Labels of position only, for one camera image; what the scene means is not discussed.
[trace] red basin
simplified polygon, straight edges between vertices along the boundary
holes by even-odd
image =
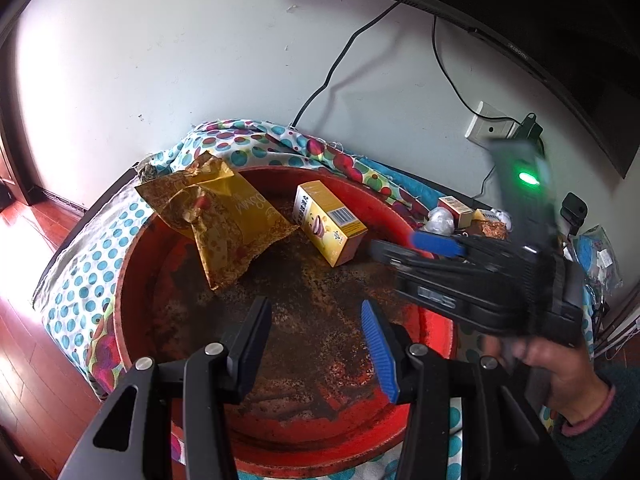
[[[242,175],[284,214],[298,184],[321,180],[369,229],[368,238],[407,244],[412,229],[380,195],[332,174],[249,168]],[[364,240],[351,262],[332,269],[302,232],[252,262],[228,290],[206,287],[194,244],[153,215],[136,235],[118,281],[114,328],[126,369],[151,355],[187,357],[242,319],[254,294],[270,297],[273,327],[254,390],[226,408],[239,470],[309,478],[363,463],[402,439],[407,406],[380,391],[360,333],[360,303],[376,298],[387,315],[441,355],[454,353],[450,320],[393,293],[392,272],[370,260]],[[174,433],[182,438],[180,402]]]

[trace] wrist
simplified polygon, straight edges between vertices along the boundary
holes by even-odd
[[[559,411],[569,424],[575,426],[590,418],[604,404],[608,396],[609,386],[593,374],[593,379],[582,389],[580,396]]]

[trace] human hand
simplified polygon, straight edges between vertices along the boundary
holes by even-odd
[[[511,351],[524,364],[551,371],[551,391],[545,404],[570,424],[589,418],[609,394],[609,387],[593,371],[584,344],[580,348],[567,348],[535,337],[528,344],[526,339],[517,339]],[[484,353],[502,362],[500,340],[485,336]]]

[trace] crumpled wrapper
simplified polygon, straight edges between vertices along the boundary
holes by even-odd
[[[169,227],[195,240],[211,290],[233,283],[251,260],[298,228],[208,152],[136,190]]]

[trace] power cord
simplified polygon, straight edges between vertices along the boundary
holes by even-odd
[[[492,174],[494,174],[494,170],[495,170],[495,166],[489,170],[489,173],[486,174],[486,177],[482,181],[482,187],[480,189],[480,193],[478,193],[477,195],[473,195],[471,197],[471,200],[475,200],[476,198],[480,198],[482,195],[484,195],[484,186],[486,182],[489,180],[489,178],[492,176]]]
[[[637,335],[637,334],[639,334],[639,333],[640,333],[640,330],[638,330],[637,328],[633,329],[633,331],[632,331],[632,332],[630,332],[630,333],[625,337],[625,339],[624,339],[624,341],[623,341],[622,343],[620,342],[620,340],[618,340],[618,342],[617,342],[617,343],[612,344],[611,346],[608,346],[608,347],[607,347],[603,352],[601,352],[601,354],[604,354],[604,357],[605,357],[605,359],[606,359],[607,361],[611,361],[611,360],[613,360],[613,358],[614,358],[616,355],[618,355],[618,354],[620,353],[620,351],[623,349],[624,345],[625,345],[625,344],[626,344],[626,343],[627,343],[627,342],[628,342],[628,341],[629,341],[633,336],[635,336],[635,335]],[[607,351],[609,351],[609,349],[610,349],[610,348],[612,348],[612,347],[614,347],[614,346],[618,346],[618,349],[616,350],[616,352],[615,352],[611,357],[609,357],[609,356],[607,355]]]
[[[392,10],[394,10],[398,5],[400,5],[400,2],[394,2],[393,5],[391,5],[391,7],[389,7],[387,10],[384,10],[383,12],[381,12],[373,20],[371,20],[369,23],[367,23],[367,25],[365,25],[364,27],[359,28],[358,30],[356,30],[353,33],[353,35],[349,38],[349,41],[347,41],[347,44],[344,46],[344,49],[340,53],[340,56],[338,56],[336,58],[336,60],[334,61],[334,64],[332,64],[331,68],[329,69],[329,73],[326,75],[326,79],[324,80],[324,84],[318,90],[313,92],[311,97],[309,99],[307,99],[306,103],[304,103],[302,105],[302,108],[300,108],[300,111],[296,115],[296,118],[293,119],[293,122],[291,123],[291,126],[293,128],[296,127],[296,125],[298,124],[298,121],[300,120],[300,117],[302,117],[302,114],[305,112],[306,107],[308,107],[311,104],[311,101],[313,101],[316,97],[318,97],[318,94],[320,92],[322,92],[322,90],[324,90],[325,88],[327,88],[329,86],[329,81],[331,81],[331,76],[334,74],[334,71],[335,71],[336,67],[340,64],[340,62],[342,61],[342,58],[344,57],[344,55],[350,49],[351,44],[353,43],[353,41],[360,34],[362,34],[365,30],[367,30],[368,28],[373,27],[377,22],[379,22],[382,18],[384,18],[386,15],[388,15],[388,13],[390,13]]]
[[[478,112],[473,110],[471,108],[471,106],[466,104],[465,100],[460,95],[460,92],[458,92],[458,89],[456,88],[456,86],[453,84],[453,81],[449,77],[449,74],[447,74],[447,71],[444,70],[444,66],[442,65],[442,62],[440,60],[440,56],[438,55],[438,49],[436,48],[436,20],[437,19],[438,19],[438,17],[434,15],[433,16],[433,25],[431,25],[431,47],[433,49],[433,55],[435,56],[436,61],[438,62],[438,66],[440,67],[440,70],[444,74],[444,77],[447,78],[447,81],[449,81],[449,84],[451,85],[451,88],[453,88],[453,91],[458,96],[458,99],[460,99],[460,102],[463,105],[465,105],[465,108],[467,110],[469,110],[473,115],[475,115],[477,117],[480,117],[481,119],[484,119],[484,120],[487,120],[487,121],[513,121],[516,124],[520,124],[520,121],[514,119],[513,117],[509,117],[509,116],[489,117],[489,116],[486,116],[486,115],[479,114]]]

